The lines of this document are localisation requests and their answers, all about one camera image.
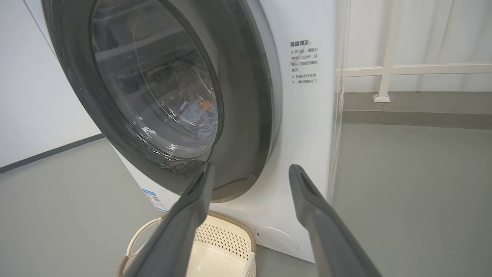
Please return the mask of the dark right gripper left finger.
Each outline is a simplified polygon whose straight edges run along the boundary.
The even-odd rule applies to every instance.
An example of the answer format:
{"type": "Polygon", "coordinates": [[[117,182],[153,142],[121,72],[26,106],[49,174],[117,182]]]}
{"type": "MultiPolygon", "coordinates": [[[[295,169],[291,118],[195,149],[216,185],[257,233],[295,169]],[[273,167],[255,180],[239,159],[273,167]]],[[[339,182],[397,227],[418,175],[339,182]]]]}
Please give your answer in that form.
{"type": "Polygon", "coordinates": [[[123,274],[124,277],[184,277],[196,229],[208,215],[215,168],[207,164],[123,274]]]}

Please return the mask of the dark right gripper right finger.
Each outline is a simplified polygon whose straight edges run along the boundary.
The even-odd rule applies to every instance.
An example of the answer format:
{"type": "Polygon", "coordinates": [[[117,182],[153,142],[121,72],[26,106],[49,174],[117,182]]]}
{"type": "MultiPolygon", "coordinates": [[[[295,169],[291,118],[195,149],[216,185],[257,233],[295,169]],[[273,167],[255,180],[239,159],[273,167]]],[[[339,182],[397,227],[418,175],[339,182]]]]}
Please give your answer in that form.
{"type": "Polygon", "coordinates": [[[319,276],[381,277],[346,224],[300,165],[290,165],[289,183],[297,219],[309,232],[319,276]]]}

